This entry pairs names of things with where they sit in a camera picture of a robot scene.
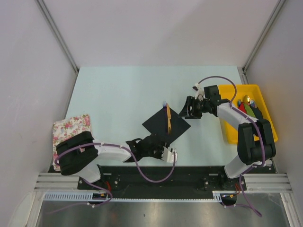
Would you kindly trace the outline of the gold knife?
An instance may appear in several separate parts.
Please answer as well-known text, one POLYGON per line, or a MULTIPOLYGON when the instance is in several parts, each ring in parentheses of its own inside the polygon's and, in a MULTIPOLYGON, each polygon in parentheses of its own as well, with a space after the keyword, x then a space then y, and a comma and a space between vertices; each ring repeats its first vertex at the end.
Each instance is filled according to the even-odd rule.
POLYGON ((171 127, 171 112, 168 103, 166 103, 166 109, 167 109, 167 121, 168 121, 168 135, 170 135, 172 132, 172 127, 171 127))

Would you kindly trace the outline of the purple fork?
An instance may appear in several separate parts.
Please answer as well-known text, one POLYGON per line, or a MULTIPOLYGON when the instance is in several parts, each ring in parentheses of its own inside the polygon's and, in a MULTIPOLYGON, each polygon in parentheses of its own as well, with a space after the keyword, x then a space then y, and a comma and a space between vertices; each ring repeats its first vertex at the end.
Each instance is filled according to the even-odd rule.
POLYGON ((168 119, 167 119, 167 103, 166 103, 166 101, 163 101, 162 107, 163 107, 163 112, 164 112, 165 133, 168 134, 168 119))

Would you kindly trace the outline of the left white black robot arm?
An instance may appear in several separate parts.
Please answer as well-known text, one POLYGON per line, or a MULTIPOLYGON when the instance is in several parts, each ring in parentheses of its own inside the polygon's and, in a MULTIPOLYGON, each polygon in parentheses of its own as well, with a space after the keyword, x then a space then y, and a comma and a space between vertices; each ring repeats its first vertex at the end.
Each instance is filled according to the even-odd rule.
POLYGON ((60 166, 62 175, 76 174, 90 183, 101 179, 99 166, 103 160, 132 163, 152 157, 173 162, 169 146, 157 135, 136 138, 120 145, 101 142, 94 139, 91 132, 84 131, 59 143, 56 151, 54 163, 60 166))

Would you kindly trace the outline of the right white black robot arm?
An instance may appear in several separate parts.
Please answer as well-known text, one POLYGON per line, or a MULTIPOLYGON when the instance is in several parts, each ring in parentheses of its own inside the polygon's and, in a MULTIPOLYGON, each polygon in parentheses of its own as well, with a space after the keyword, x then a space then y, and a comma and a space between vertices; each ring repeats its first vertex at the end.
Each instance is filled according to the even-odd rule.
POLYGON ((200 88, 195 85, 195 96, 187 96, 178 114, 185 119, 200 119, 209 113, 218 117, 238 132, 237 156, 224 166, 228 178, 237 178, 253 168, 264 167, 266 161, 276 155, 276 147, 270 121, 258 119, 241 111, 234 103, 238 86, 212 85, 200 88))

